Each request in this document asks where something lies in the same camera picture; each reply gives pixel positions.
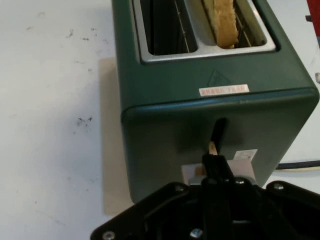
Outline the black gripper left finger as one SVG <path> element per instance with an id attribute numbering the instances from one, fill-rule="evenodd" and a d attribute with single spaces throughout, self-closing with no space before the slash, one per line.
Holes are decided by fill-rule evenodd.
<path id="1" fill-rule="evenodd" d="M 93 240 L 214 240 L 218 156 L 205 154 L 200 184 L 172 182 L 96 228 Z"/>

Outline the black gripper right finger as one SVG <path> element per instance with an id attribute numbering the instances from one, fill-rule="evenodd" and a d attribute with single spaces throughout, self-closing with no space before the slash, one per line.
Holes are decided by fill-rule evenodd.
<path id="1" fill-rule="evenodd" d="M 212 157 L 214 240 L 318 240 L 320 196 L 284 181 L 266 189 L 235 177 L 227 160 Z"/>

